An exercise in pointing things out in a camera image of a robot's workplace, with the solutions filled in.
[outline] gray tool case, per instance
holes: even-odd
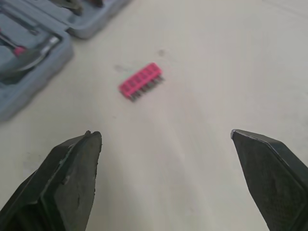
[[[79,2],[81,15],[50,0],[0,0],[0,121],[21,109],[72,58],[69,34],[92,37],[129,0],[106,0],[101,8]]]

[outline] metal tool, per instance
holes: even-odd
[[[23,52],[18,56],[17,60],[12,60],[10,63],[0,67],[0,81],[5,84],[18,82],[28,71],[42,62],[49,51],[59,42],[59,38],[51,35],[36,48]]]
[[[6,45],[12,47],[12,48],[13,48],[13,53],[14,53],[16,56],[19,56],[19,55],[21,55],[23,52],[26,51],[26,48],[25,48],[25,47],[16,45],[12,40],[10,40],[7,36],[5,36],[4,34],[2,34],[1,32],[0,32],[0,40],[1,40],[4,44],[6,44]]]
[[[103,7],[104,6],[104,0],[88,0],[91,2],[93,5],[97,7]]]
[[[82,15],[83,7],[78,0],[50,0],[56,6],[71,10],[76,15]]]

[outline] white table surface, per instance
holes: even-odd
[[[87,231],[268,230],[230,131],[281,140],[308,164],[308,4],[286,2],[133,0],[75,39],[73,60],[0,125],[0,207],[52,147],[98,130]],[[118,84],[149,62],[165,82],[125,100]]]

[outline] gray plastic case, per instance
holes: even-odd
[[[130,0],[105,0],[104,7],[93,6],[87,0],[80,0],[83,7],[81,16],[75,15],[66,8],[56,6],[49,0],[24,0],[34,8],[40,9],[53,21],[57,21],[63,30],[81,39],[92,37],[102,29],[112,16],[119,12]]]
[[[70,36],[57,24],[53,23],[40,11],[33,9],[23,1],[0,0],[0,28],[10,39],[17,44],[31,48],[40,43],[50,33],[60,38],[60,43],[54,47],[32,71],[28,72],[19,82],[13,85],[0,83],[0,121],[9,119],[41,88],[48,80],[73,56],[73,48]],[[39,27],[40,36],[30,37],[24,27],[7,17],[5,13],[25,20],[29,24]],[[4,46],[0,47],[0,64],[6,64],[15,58],[13,53]]]
[[[27,33],[22,33],[21,30],[25,28],[13,22],[9,17],[3,16],[2,12],[9,12],[32,26],[41,26],[43,35],[43,28],[45,28],[61,38],[60,44],[53,48],[51,53],[18,83],[13,85],[0,83],[0,121],[9,119],[25,106],[32,96],[71,59],[73,48],[68,33],[81,39],[92,37],[129,1],[105,0],[104,7],[99,8],[86,0],[80,0],[84,11],[81,16],[77,16],[49,0],[0,0],[1,32],[6,32],[6,35],[15,43],[31,48],[43,38],[31,37]],[[11,51],[0,46],[0,65],[13,58],[15,56]]]

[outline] tool case compartment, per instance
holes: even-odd
[[[0,0],[0,35],[24,47],[26,51],[34,50],[51,36],[57,39],[56,45],[42,56],[37,65],[12,81],[10,78],[3,79],[5,75],[2,70],[11,65],[14,67],[20,56],[16,56],[0,39],[0,121],[3,121],[30,101],[60,71],[73,56],[73,48],[70,36],[62,28],[24,1]]]
[[[90,0],[78,0],[83,9],[81,15],[76,15],[69,9],[59,7],[51,0],[24,1],[34,8],[40,9],[52,20],[62,24],[63,28],[67,28],[71,35],[81,39],[88,39],[102,29],[109,19],[130,0],[105,0],[103,7],[93,5]]]

